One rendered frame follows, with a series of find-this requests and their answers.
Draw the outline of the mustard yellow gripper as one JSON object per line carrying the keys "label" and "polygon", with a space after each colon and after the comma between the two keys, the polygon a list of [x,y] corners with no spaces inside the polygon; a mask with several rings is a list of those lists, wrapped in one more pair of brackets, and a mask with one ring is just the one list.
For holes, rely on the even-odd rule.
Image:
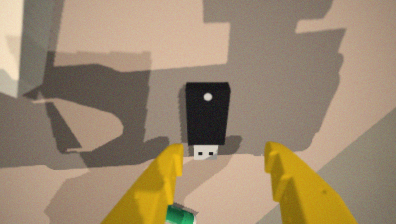
{"label": "mustard yellow gripper", "polygon": [[[264,164],[282,224],[358,224],[339,194],[284,145],[266,142]],[[182,168],[183,145],[169,145],[100,224],[165,224]]]}

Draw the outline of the black usb stick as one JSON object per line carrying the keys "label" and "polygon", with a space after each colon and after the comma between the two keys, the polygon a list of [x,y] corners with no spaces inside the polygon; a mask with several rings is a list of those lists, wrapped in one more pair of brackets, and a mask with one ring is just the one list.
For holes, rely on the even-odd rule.
{"label": "black usb stick", "polygon": [[194,160],[217,160],[225,145],[231,89],[228,82],[186,82],[188,145]]}

